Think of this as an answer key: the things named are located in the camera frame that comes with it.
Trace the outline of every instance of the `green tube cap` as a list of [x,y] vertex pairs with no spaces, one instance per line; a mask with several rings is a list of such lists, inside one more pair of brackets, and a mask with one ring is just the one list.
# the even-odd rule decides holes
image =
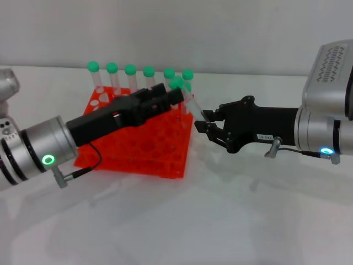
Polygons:
[[133,76],[136,74],[136,66],[135,65],[127,65],[125,66],[125,73],[128,76]]
[[180,76],[176,76],[172,80],[170,80],[169,87],[171,89],[181,88],[183,86],[183,83],[183,79]]
[[117,64],[114,62],[110,62],[109,64],[106,65],[106,71],[108,73],[117,73],[118,70],[119,70],[119,68],[118,68]]
[[173,68],[166,68],[164,69],[164,78],[172,79],[175,77],[175,71]]
[[92,61],[87,64],[87,68],[91,73],[95,73],[99,71],[99,64],[96,61]]
[[154,68],[152,66],[146,66],[143,69],[143,75],[146,77],[153,77],[154,76]]
[[185,69],[185,70],[183,71],[183,79],[186,80],[186,81],[190,81],[190,80],[194,79],[194,72],[193,72],[193,70]]

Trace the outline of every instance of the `orange rack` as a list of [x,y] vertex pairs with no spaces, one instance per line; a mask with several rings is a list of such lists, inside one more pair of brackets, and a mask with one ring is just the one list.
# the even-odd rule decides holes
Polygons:
[[[104,87],[104,91],[109,98],[114,96],[111,87]],[[122,88],[121,91],[122,94],[130,94],[127,88]],[[97,108],[91,103],[99,101],[100,95],[93,92],[84,114]],[[179,106],[147,120],[142,126],[112,132],[92,142],[103,158],[96,170],[183,178],[191,128],[192,115],[182,114]],[[99,161],[97,153],[89,145],[81,146],[78,153],[74,163],[77,167],[92,166]]]

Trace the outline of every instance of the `white wall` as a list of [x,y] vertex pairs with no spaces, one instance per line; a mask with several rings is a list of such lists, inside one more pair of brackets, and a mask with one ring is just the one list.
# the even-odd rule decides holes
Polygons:
[[3,0],[0,64],[306,75],[321,44],[353,38],[352,13],[352,0]]

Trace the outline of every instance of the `test tube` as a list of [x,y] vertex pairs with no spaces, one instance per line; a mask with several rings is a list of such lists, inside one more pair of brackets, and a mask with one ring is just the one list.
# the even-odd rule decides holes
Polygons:
[[154,68],[152,66],[146,66],[143,69],[143,75],[146,78],[147,88],[151,88],[156,85],[156,82],[154,80]]
[[96,61],[92,61],[87,64],[87,68],[88,68],[88,71],[90,71],[90,74],[92,76],[95,91],[97,93],[103,93],[104,88],[103,88],[103,85],[101,84],[101,79],[99,74],[99,64]]
[[137,80],[136,80],[136,66],[135,65],[127,65],[125,66],[125,73],[129,79],[129,88],[130,93],[135,93],[137,88]]
[[185,69],[183,71],[183,79],[187,81],[187,83],[191,84],[191,81],[194,79],[194,72],[190,69]]
[[118,66],[114,62],[110,62],[106,65],[106,70],[109,73],[111,87],[113,88],[115,95],[121,94],[121,87],[119,83],[119,77],[117,76]]
[[201,107],[198,105],[196,100],[191,94],[191,84],[185,83],[182,78],[174,77],[170,82],[170,87],[174,89],[175,87],[181,88],[181,92],[183,93],[184,97],[184,104],[186,106],[185,109],[181,109],[183,114],[187,114],[189,112],[192,113],[195,120],[199,121],[208,121],[207,117],[204,115]]
[[165,88],[167,91],[170,90],[169,82],[175,77],[175,71],[173,68],[164,69],[164,78],[165,78]]

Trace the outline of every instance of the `cable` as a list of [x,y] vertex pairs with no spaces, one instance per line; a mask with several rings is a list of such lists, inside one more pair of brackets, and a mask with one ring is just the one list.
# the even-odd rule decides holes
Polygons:
[[279,148],[278,151],[290,151],[290,152],[294,152],[294,153],[301,153],[304,156],[321,158],[320,152],[299,151],[299,150],[295,150],[295,149],[291,149],[291,148]]
[[290,148],[279,148],[278,151],[290,151],[290,152],[294,152],[294,153],[302,153],[302,151],[290,149]]
[[89,142],[88,144],[93,148],[94,151],[97,152],[97,154],[99,156],[99,161],[93,167],[85,167],[85,168],[76,170],[76,171],[66,175],[65,177],[72,176],[73,178],[78,178],[78,177],[80,177],[80,176],[82,176],[84,174],[87,174],[88,172],[91,172],[92,170],[94,170],[96,167],[98,167],[101,164],[101,162],[103,160],[103,158],[101,156],[101,153],[99,152],[99,150],[91,142]]
[[98,154],[98,156],[99,156],[99,161],[97,162],[97,164],[95,164],[95,165],[91,168],[91,169],[93,170],[93,169],[95,169],[96,167],[98,167],[98,166],[101,164],[103,158],[102,158],[102,156],[101,156],[101,153],[100,153],[99,150],[97,149],[97,147],[95,147],[91,142],[89,142],[88,144],[97,152],[97,154]]

